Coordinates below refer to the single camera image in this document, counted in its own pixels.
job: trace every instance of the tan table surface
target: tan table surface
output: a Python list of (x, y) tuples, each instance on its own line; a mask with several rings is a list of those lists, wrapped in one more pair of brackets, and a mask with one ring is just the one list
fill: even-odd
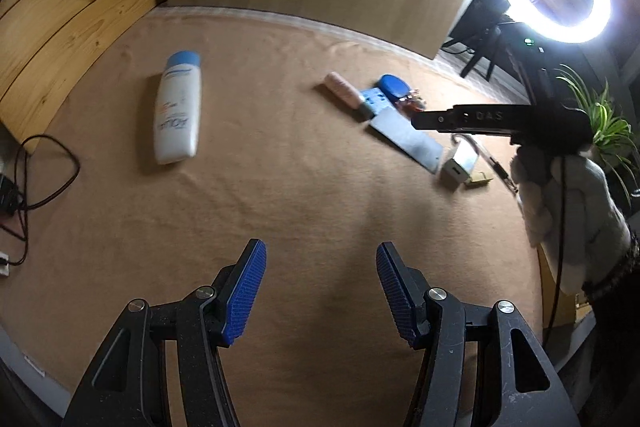
[[(181, 49), (202, 56), (200, 145), (195, 158), (159, 167), (154, 98)], [(422, 354), (386, 305), (382, 241), (462, 301), (511, 299), (539, 332), (538, 258), (510, 193), (497, 180), (451, 192), (315, 87), (332, 70), (361, 89), (396, 74), (432, 109), (491, 102), (419, 61), (308, 29), (162, 10), (132, 26), (49, 127), (82, 172), (31, 213), (30, 256), (0, 280), (14, 342), (73, 390), (129, 300), (184, 297), (251, 237), (268, 245), (267, 272), (244, 336), (222, 352), (245, 427), (401, 425)], [(484, 143), (508, 165), (507, 139)], [(30, 197), (68, 172), (41, 144)], [(19, 255), (5, 235), (0, 248)]]

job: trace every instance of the gloved hand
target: gloved hand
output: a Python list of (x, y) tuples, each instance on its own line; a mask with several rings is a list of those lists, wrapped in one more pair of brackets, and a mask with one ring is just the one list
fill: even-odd
[[(511, 161), (518, 203), (532, 247), (542, 245), (551, 272), (558, 273), (561, 215), (561, 159), (550, 174), (540, 149), (523, 146)], [(564, 262), (560, 287), (568, 295), (584, 282), (598, 283), (628, 251), (631, 237), (625, 218), (609, 194), (604, 172), (582, 156), (565, 157), (566, 211)]]

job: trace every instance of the wire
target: wire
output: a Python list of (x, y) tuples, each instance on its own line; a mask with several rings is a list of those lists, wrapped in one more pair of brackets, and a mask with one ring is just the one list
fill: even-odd
[(560, 237), (558, 240), (558, 273), (556, 274), (556, 291), (554, 293), (554, 304), (551, 307), (551, 316), (549, 317), (549, 325), (546, 327), (545, 336), (542, 340), (542, 349), (545, 349), (546, 344), (551, 336), (551, 330), (556, 321), (556, 312), (558, 311), (558, 301), (560, 299), (560, 280), (562, 279), (562, 264), (564, 262), (564, 218), (566, 212), (566, 160), (565, 156), (560, 156), (561, 167), (561, 192), (560, 192)]
[(448, 53), (449, 55), (462, 55), (463, 53), (468, 53), (468, 52), (471, 52), (471, 51), (472, 51), (472, 49), (471, 49), (471, 48), (469, 48), (469, 47), (467, 47), (467, 48), (466, 48), (466, 50), (462, 50), (461, 52), (450, 52), (450, 51), (447, 51), (447, 50), (446, 50), (446, 49), (444, 49), (444, 48), (440, 48), (440, 49), (441, 49), (442, 51), (444, 51), (445, 53)]
[[(58, 190), (52, 192), (49, 196), (47, 196), (43, 200), (38, 201), (37, 203), (29, 204), (28, 197), (27, 197), (27, 189), (28, 189), (28, 168), (27, 167), (29, 163), (29, 155), (27, 153), (27, 150), (24, 148), (24, 146), (28, 142), (35, 139), (40, 139), (40, 138), (50, 140), (56, 143), (60, 148), (62, 148), (66, 152), (68, 157), (71, 159), (71, 161), (74, 163), (76, 170), (71, 175), (71, 177), (60, 188), (58, 188)], [(24, 184), (24, 188), (21, 191), (18, 185), (18, 163), (20, 161), (20, 153), (24, 154), (24, 161), (22, 162), (22, 183)], [(18, 150), (15, 153), (14, 184), (17, 187), (18, 197), (20, 198), (16, 213), (18, 215), (18, 222), (20, 223), (20, 231), (22, 232), (22, 235), (20, 235), (18, 232), (15, 232), (15, 230), (12, 230), (9, 227), (4, 226), (1, 223), (0, 223), (0, 229), (14, 236), (16, 239), (19, 239), (20, 241), (22, 241), (24, 243), (24, 249), (22, 251), (22, 256), (20, 257), (20, 259), (18, 259), (18, 261), (7, 261), (4, 264), (9, 264), (11, 266), (20, 266), (20, 264), (24, 263), (25, 259), (27, 259), (27, 255), (29, 254), (29, 212), (31, 210), (40, 208), (46, 205), (47, 203), (50, 203), (51, 201), (55, 200), (60, 194), (62, 194), (62, 192), (64, 192), (69, 188), (69, 185), (71, 185), (75, 181), (79, 173), (80, 173), (80, 160), (78, 159), (78, 157), (75, 154), (73, 154), (59, 140), (57, 140), (56, 138), (53, 138), (49, 134), (34, 134), (33, 136), (28, 137), (27, 139), (23, 140), (22, 143), (20, 143), (20, 147), (18, 147)]]

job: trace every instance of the white plastic bottle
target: white plastic bottle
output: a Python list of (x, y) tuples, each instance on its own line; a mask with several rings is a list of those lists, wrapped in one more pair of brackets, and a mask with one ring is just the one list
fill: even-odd
[(171, 55), (156, 96), (154, 151), (160, 165), (196, 155), (201, 92), (200, 55), (190, 51)]

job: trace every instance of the blue plastic lid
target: blue plastic lid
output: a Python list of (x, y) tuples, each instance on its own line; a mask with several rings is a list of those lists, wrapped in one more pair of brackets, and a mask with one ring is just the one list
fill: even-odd
[(411, 91), (407, 83), (392, 74), (383, 74), (378, 81), (378, 87), (391, 102), (397, 102)]
[(171, 55), (166, 62), (167, 68), (172, 68), (178, 64), (191, 64), (192, 66), (200, 67), (200, 55), (189, 51), (177, 52)]

